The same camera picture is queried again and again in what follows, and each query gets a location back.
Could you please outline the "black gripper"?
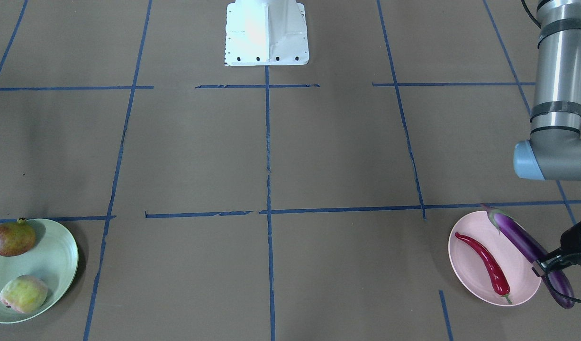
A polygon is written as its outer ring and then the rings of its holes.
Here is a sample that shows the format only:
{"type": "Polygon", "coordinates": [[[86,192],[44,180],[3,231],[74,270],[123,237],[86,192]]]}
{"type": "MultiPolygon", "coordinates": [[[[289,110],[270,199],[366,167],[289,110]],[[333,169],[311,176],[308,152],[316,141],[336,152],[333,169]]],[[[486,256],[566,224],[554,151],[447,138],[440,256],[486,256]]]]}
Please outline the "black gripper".
{"type": "Polygon", "coordinates": [[[562,234],[559,248],[539,257],[532,263],[532,266],[533,272],[539,277],[564,270],[570,266],[581,266],[581,222],[562,234]]]}

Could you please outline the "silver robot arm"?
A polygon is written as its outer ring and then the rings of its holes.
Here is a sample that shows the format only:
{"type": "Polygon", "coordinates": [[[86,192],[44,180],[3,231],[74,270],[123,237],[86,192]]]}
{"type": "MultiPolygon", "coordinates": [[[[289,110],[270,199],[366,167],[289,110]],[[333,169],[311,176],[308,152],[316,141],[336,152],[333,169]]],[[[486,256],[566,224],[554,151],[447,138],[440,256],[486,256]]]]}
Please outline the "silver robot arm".
{"type": "Polygon", "coordinates": [[[581,0],[540,0],[530,138],[518,142],[516,175],[581,181],[581,0]]]}

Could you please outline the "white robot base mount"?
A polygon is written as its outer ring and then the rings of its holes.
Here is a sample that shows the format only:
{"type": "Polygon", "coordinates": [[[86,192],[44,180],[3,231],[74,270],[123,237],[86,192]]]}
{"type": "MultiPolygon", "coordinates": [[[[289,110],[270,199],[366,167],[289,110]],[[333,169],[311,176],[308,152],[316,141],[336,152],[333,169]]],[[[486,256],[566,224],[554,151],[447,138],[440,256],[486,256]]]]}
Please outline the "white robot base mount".
{"type": "Polygon", "coordinates": [[[306,11],[296,0],[236,0],[226,8],[224,65],[306,65],[306,11]]]}

